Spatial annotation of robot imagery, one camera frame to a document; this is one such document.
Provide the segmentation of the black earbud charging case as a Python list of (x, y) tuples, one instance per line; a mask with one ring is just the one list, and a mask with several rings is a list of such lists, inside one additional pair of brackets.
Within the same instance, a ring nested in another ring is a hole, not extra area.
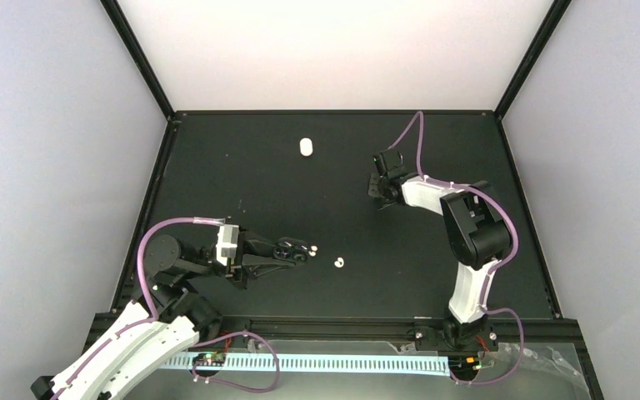
[(273, 248), (273, 256), (277, 259), (305, 263), (310, 252), (309, 245), (301, 240), (283, 237)]

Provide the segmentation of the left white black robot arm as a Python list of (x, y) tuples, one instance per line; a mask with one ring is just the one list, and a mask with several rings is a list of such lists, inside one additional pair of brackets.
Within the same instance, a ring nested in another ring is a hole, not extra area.
[(301, 266), (318, 249), (282, 237), (271, 241), (233, 225), (211, 247), (170, 235), (145, 245), (142, 270), (150, 299), (135, 294), (109, 329), (70, 367), (31, 385), (37, 399), (121, 399), (144, 378), (200, 342), (218, 338), (222, 314), (192, 285), (221, 278), (244, 290), (269, 273)]

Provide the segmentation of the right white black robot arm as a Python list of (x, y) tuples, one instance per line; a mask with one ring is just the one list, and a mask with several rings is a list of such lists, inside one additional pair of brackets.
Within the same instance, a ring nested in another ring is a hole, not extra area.
[(376, 171), (367, 193), (380, 208), (400, 204), (441, 216), (457, 259), (457, 277), (441, 326), (449, 348), (465, 348), (487, 321), (488, 294), (496, 270), (518, 247), (513, 222), (489, 195), (486, 181), (472, 185), (439, 181), (409, 172), (403, 155), (387, 149), (373, 155)]

